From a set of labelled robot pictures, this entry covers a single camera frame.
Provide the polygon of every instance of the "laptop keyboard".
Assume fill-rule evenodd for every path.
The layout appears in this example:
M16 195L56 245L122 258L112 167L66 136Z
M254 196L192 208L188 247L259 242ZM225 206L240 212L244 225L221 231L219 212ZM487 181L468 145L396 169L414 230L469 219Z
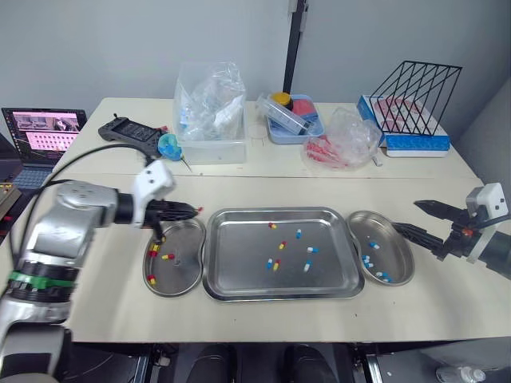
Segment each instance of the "laptop keyboard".
M24 169L14 179L13 184L19 189L37 189L45 181L51 172L45 170L28 170Z

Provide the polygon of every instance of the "gray wall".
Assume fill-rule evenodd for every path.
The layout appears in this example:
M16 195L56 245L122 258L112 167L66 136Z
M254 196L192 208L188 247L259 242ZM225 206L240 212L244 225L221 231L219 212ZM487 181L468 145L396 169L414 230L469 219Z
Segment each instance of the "gray wall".
M483 182L502 183L511 208L511 78L460 137L458 151Z
M509 0L308 0L292 91L356 102L403 60L460 65L442 118L453 142L509 76Z
M254 99L282 88L289 25L288 0L0 0L0 106L172 98L182 61L236 62Z

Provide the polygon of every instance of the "plastic bag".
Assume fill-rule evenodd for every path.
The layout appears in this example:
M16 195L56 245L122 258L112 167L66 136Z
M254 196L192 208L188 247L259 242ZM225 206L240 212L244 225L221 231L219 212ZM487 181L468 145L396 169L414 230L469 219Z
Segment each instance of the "plastic bag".
M232 62L210 65L205 79L190 93L182 92L184 140L234 140L243 129L245 86Z
M335 169L355 169L376 154L382 132L371 120L344 108L332 115L327 134L303 144L305 159Z

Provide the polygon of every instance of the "red object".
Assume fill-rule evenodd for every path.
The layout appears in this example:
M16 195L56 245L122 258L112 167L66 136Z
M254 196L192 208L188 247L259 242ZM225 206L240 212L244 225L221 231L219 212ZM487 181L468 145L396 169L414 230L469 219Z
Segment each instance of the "red object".
M299 116L316 113L314 105L309 100L293 100L293 113Z

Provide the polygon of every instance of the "white table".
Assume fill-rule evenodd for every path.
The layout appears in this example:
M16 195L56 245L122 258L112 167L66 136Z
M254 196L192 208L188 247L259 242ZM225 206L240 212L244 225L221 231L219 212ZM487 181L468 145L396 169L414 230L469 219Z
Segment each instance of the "white table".
M141 124L152 127L167 125L172 128L172 100L105 98L90 116L79 138L62 157L61 164L92 148L106 145L97 130L113 119L113 114L126 116ZM331 114L339 106L356 112L354 104L315 104L322 122L327 125ZM302 145L273 144L267 136L266 122L257 117L255 103L247 103L248 160L245 164L194 165L193 174L203 176L251 176L251 177L321 177L321 178L475 178L454 148L446 158L390 158L382 153L380 168L372 163L355 171L336 171L309 168L301 158ZM71 172L136 174L143 166L142 155L130 149L115 149L116 152L100 152L87 161L73 165ZM182 162L166 160L176 175L190 175Z
M317 105L323 123L339 105ZM172 124L171 100L104 99L62 162L105 142L97 129L112 113L149 126ZM347 217L372 210L397 222L413 223L446 238L450 223L413 205L438 199L464 207L481 181L455 150L443 159L389 158L377 168L354 172L311 171L299 145L269 142L264 122L248 103L251 139L248 162L193 166L168 162L176 175L171 200L204 206L207 222L226 207L327 206ZM128 149L98 153L62 177L129 192L141 158ZM51 204L42 199L40 215ZM202 286L179 298L162 298L146 288L142 257L151 233L128 226L97 231L73 296L68 325L82 342L387 342L486 338L511 334L511 282L478 263L448 256L442 263L412 246L415 276L400 287L370 281L348 300L217 302ZM0 278L10 271L6 243L0 247Z
M128 192L127 175L73 174ZM225 207L325 205L343 216L373 210L415 223L445 238L450 225L423 213L416 199L463 206L476 179L367 180L177 176L168 199L204 206L200 219ZM50 195L42 206L48 207ZM442 263L411 245L412 281L386 287L366 281L348 300L217 302L199 285L179 298L162 298L144 284L142 255L150 236L128 226L97 231L78 279L68 325L80 342L389 342L486 338L511 334L511 282L448 256ZM0 249L6 277L6 246Z

